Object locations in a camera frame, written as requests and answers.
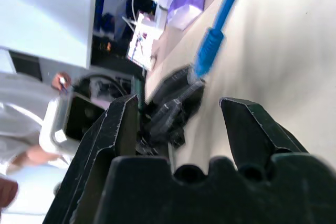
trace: blue cable connector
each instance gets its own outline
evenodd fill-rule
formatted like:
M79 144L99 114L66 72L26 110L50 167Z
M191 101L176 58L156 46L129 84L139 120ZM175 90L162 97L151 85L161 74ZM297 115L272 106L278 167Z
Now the blue cable connector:
M235 0L223 0L213 28L207 31L198 51L193 75L197 80L206 75L212 67L224 39L222 28Z

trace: blue cable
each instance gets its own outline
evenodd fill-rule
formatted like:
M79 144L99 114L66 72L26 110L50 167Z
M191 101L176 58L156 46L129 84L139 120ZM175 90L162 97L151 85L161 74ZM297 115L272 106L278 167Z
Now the blue cable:
M222 28L235 0L223 0L213 28L209 28L198 51L194 65L196 78L200 79L210 71L220 45L224 39Z

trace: white shirt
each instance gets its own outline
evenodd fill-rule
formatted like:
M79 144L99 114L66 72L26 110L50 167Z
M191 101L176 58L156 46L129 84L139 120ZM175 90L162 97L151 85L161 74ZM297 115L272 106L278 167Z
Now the white shirt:
M51 86L23 74L0 73L0 173L11 172L11 162L39 144L39 131L48 103L59 95ZM50 163L64 167L62 161Z

